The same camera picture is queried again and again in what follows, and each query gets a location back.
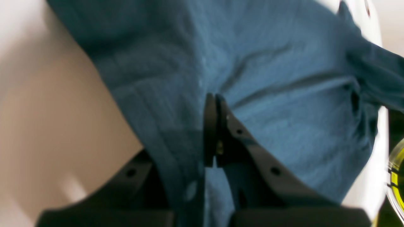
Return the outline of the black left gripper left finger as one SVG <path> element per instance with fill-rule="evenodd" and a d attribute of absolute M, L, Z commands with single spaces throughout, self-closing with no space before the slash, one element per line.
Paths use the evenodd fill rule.
<path fill-rule="evenodd" d="M 175 115 L 130 95 L 123 112 L 145 148 L 88 197 L 43 212 L 36 226 L 209 227 L 202 124 L 217 108 L 214 95 L 204 101 L 178 96 Z"/>

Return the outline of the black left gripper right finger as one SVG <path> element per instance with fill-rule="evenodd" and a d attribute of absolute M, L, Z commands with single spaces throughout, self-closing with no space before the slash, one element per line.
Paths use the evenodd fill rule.
<path fill-rule="evenodd" d="M 337 205 L 263 148 L 215 95 L 215 160 L 230 185 L 231 227 L 370 227 L 364 210 Z"/>

